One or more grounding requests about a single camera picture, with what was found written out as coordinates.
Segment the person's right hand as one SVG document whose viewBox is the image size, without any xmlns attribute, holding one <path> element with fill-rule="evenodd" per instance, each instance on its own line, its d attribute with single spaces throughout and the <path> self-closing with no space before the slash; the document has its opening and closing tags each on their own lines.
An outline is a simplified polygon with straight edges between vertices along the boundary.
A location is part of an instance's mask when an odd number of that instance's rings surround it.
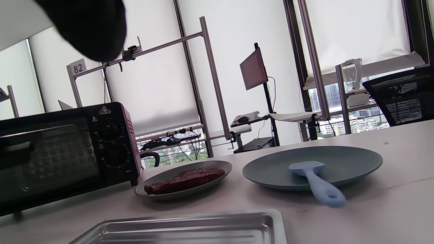
<svg viewBox="0 0 434 244">
<path fill-rule="evenodd" d="M 126 12 L 122 0 L 38 0 L 59 34 L 85 57 L 109 62 L 126 38 Z"/>
</svg>

